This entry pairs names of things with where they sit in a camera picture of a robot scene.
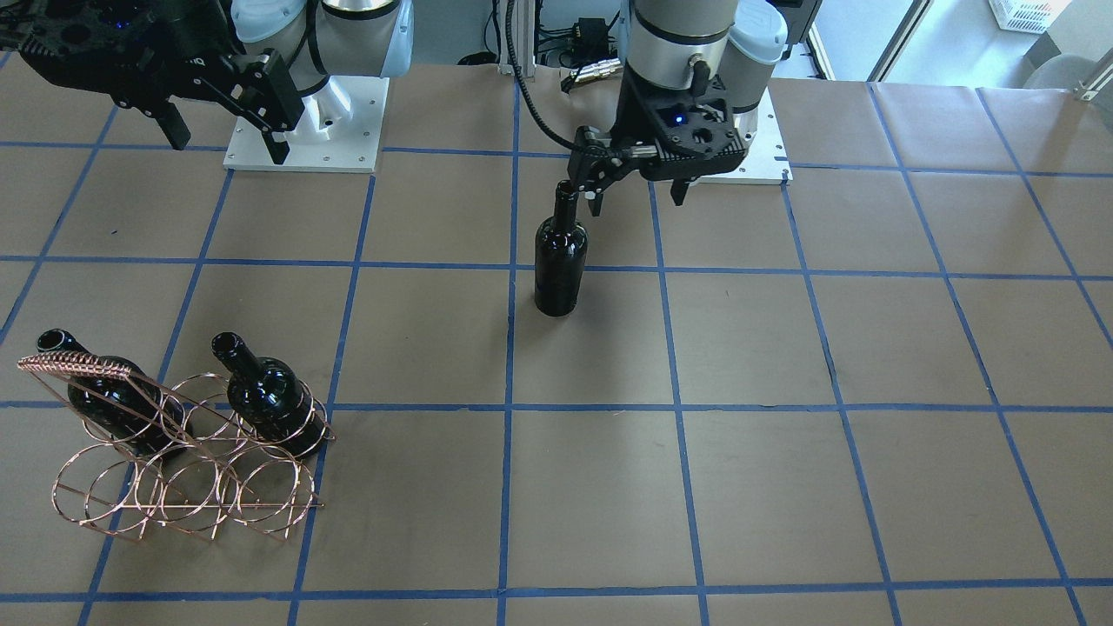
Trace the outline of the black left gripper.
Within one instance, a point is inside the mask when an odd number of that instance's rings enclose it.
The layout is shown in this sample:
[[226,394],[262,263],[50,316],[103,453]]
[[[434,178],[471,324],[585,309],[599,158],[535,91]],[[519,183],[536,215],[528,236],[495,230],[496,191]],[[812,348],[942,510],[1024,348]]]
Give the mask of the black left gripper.
[[747,155],[736,129],[730,95],[719,75],[699,70],[691,89],[667,89],[626,68],[608,131],[577,128],[568,165],[574,190],[600,216],[604,192],[629,173],[648,180],[672,180],[670,198],[683,206],[691,180],[733,170]]

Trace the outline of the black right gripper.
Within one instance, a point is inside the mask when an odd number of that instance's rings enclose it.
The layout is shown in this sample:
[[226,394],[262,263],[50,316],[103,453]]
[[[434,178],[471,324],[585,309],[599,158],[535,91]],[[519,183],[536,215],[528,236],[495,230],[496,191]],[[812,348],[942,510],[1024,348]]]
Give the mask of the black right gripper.
[[283,165],[303,102],[275,49],[250,53],[228,1],[20,1],[17,53],[59,87],[104,94],[158,124],[173,150],[190,145],[175,98],[218,102],[262,131]]

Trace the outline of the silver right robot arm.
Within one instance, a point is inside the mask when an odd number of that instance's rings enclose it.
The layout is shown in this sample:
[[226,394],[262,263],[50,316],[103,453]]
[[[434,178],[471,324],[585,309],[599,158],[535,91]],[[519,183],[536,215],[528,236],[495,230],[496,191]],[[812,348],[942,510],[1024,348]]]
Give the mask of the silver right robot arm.
[[228,168],[370,172],[413,25],[410,1],[4,1],[3,48],[142,113],[175,150],[191,139],[180,98],[258,131],[235,135]]

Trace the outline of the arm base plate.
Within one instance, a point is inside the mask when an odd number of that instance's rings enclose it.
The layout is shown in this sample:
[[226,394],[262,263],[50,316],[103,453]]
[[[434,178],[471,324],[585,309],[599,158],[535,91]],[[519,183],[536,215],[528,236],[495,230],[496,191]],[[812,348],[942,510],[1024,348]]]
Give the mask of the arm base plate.
[[749,185],[780,185],[790,183],[794,175],[784,136],[776,120],[769,87],[754,110],[735,114],[737,130],[747,131],[749,150],[743,162],[731,172],[703,176],[699,183],[748,183]]
[[280,165],[270,159],[259,134],[239,120],[223,159],[227,170],[283,173],[357,173],[377,170],[380,139],[390,79],[329,77],[303,99],[296,128],[282,135],[290,153]]

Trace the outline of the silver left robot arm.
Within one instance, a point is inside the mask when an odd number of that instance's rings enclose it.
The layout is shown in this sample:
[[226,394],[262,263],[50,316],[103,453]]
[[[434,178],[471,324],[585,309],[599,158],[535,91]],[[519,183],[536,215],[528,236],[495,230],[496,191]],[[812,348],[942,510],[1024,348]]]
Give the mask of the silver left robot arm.
[[580,127],[568,166],[593,216],[631,173],[670,182],[683,203],[695,180],[743,165],[752,115],[790,43],[782,12],[766,1],[627,1],[620,17],[615,123]]

